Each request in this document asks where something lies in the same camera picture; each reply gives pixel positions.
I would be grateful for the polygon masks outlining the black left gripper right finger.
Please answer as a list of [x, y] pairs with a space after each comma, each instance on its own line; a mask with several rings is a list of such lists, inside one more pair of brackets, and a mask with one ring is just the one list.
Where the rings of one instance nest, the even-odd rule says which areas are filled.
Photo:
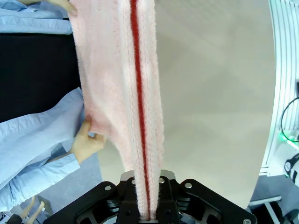
[[158, 224], [256, 224], [257, 218], [194, 179], [176, 181], [162, 170], [159, 180]]

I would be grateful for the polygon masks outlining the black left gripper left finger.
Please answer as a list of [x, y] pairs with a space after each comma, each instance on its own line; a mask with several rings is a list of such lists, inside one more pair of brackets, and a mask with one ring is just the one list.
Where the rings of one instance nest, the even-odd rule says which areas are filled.
[[140, 214], [134, 172], [121, 175], [118, 185], [104, 181], [47, 218], [45, 224], [137, 224]]

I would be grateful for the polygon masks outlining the person's right hand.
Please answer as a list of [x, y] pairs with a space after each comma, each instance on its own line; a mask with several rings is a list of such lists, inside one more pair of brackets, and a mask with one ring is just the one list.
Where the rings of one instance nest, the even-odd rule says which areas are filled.
[[82, 123], [70, 150], [70, 153], [75, 155], [79, 164], [92, 154], [103, 149], [106, 143], [104, 135], [95, 133], [94, 136], [91, 137], [88, 134], [91, 128], [91, 122], [91, 117], [87, 116]]

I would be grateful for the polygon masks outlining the person's left hand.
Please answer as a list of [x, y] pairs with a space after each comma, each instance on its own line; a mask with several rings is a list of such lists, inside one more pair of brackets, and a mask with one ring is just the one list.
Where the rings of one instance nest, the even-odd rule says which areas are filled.
[[77, 10], [69, 0], [48, 0], [49, 3], [62, 7], [68, 14], [77, 16]]

